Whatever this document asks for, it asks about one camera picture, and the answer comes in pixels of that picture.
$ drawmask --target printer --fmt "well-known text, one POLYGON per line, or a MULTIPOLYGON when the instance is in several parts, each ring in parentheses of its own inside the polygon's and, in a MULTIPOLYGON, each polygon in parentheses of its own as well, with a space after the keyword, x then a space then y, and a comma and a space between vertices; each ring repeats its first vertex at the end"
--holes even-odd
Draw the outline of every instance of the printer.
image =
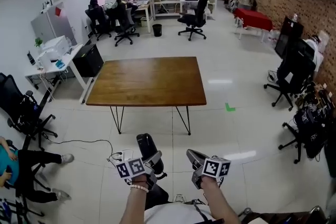
POLYGON ((61 36, 46 42, 42 48, 42 52, 46 52, 51 61, 57 61, 62 59, 63 55, 68 52, 69 48, 70 46, 67 39, 65 36, 61 36))

